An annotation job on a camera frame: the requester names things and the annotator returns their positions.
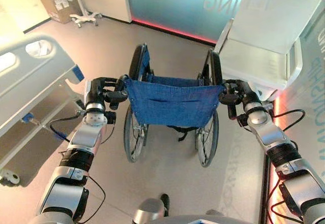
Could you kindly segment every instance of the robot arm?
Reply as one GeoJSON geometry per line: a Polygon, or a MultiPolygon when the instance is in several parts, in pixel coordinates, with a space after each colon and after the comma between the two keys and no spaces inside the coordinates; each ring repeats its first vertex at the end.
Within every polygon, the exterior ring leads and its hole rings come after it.
{"type": "Polygon", "coordinates": [[[60,164],[55,168],[30,224],[79,221],[85,211],[89,191],[84,188],[89,169],[106,132],[106,124],[114,124],[115,112],[106,112],[105,101],[116,110],[127,99],[123,78],[97,78],[88,82],[85,93],[85,116],[73,135],[60,164]],[[113,86],[114,91],[104,87],[113,86]]]}
{"type": "Polygon", "coordinates": [[[283,183],[279,185],[283,199],[292,214],[303,216],[304,223],[325,220],[325,184],[282,129],[277,127],[247,82],[228,80],[220,102],[228,105],[229,118],[248,125],[269,156],[283,183]],[[243,103],[245,114],[237,117],[236,105],[243,103]]]}

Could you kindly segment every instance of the glass wall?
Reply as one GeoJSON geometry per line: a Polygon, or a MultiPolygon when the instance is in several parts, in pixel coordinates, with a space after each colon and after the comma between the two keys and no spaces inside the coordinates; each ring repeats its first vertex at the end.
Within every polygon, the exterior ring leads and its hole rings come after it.
{"type": "Polygon", "coordinates": [[[132,19],[215,43],[241,0],[130,0],[132,19]]]}

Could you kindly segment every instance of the wheelchair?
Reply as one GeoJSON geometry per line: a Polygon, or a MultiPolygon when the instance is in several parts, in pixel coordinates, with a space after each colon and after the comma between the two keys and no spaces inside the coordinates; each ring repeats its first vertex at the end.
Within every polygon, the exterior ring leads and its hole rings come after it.
{"type": "Polygon", "coordinates": [[[147,143],[149,125],[166,125],[178,132],[195,130],[195,148],[203,167],[216,153],[219,135],[218,96],[224,89],[219,56],[210,49],[197,79],[155,76],[146,44],[135,49],[124,80],[130,106],[124,122],[124,149],[129,162],[138,160],[147,143]]]}

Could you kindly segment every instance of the blue fabric backrest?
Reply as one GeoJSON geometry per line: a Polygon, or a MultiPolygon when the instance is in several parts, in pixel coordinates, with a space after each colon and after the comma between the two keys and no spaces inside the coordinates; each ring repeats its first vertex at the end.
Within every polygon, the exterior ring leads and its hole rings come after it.
{"type": "Polygon", "coordinates": [[[222,86],[199,86],[199,80],[149,76],[148,82],[125,80],[139,124],[205,126],[216,108],[222,86]]]}

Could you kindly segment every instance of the cardboard box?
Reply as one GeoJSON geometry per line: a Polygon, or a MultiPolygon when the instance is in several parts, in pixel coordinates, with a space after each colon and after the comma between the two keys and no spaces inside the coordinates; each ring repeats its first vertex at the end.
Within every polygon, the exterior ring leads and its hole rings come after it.
{"type": "Polygon", "coordinates": [[[41,0],[52,20],[67,23],[70,14],[82,15],[77,0],[41,0]]]}

